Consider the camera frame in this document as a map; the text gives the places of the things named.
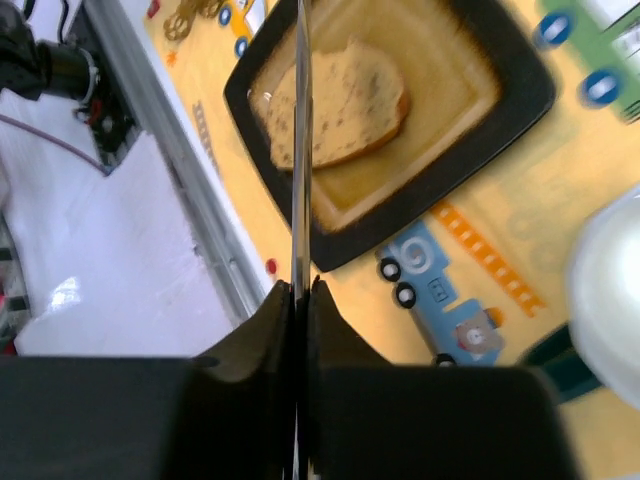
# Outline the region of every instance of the orange stripe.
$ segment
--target orange stripe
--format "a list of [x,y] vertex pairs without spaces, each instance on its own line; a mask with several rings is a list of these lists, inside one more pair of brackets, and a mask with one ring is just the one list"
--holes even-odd
[[537,310],[546,308],[546,304],[524,279],[453,205],[443,200],[431,208],[431,213],[528,317],[534,317]]

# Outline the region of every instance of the blue wheel print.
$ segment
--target blue wheel print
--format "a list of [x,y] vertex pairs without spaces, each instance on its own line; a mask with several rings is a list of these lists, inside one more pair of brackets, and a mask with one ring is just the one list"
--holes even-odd
[[553,48],[562,45],[573,31],[573,18],[565,12],[550,13],[542,19],[534,35],[538,48]]
[[225,5],[224,7],[222,7],[222,9],[220,10],[220,13],[218,14],[218,22],[223,27],[226,27],[227,25],[229,25],[230,21],[231,21],[231,7],[229,5]]
[[238,57],[241,57],[248,46],[249,46],[249,40],[247,39],[247,37],[240,37],[236,41],[236,46],[235,46],[236,55]]
[[598,70],[580,85],[580,97],[586,106],[602,108],[615,102],[620,96],[620,78],[611,70]]

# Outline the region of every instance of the tray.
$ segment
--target tray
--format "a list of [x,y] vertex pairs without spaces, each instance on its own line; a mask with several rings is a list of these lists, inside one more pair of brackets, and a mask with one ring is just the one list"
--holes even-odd
[[[294,61],[296,9],[296,0],[275,6],[225,87],[240,135],[289,224],[291,175],[272,164],[262,119],[265,99]],[[394,57],[412,110],[400,135],[382,149],[314,171],[311,253],[321,271],[415,220],[522,135],[555,99],[545,67],[496,1],[314,2],[314,49],[344,48],[352,35]]]

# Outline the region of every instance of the dark green object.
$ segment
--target dark green object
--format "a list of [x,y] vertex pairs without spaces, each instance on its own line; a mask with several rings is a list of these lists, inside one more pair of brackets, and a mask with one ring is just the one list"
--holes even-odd
[[555,386],[560,403],[569,402],[602,385],[576,352],[566,323],[534,345],[519,364],[540,369]]

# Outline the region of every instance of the piece of bread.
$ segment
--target piece of bread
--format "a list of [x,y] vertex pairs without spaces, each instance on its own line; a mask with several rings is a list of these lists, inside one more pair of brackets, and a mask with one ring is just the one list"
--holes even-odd
[[[384,52],[359,40],[343,51],[313,52],[313,168],[335,165],[380,148],[399,132],[410,101],[402,74]],[[295,65],[269,101],[271,160],[293,168]]]

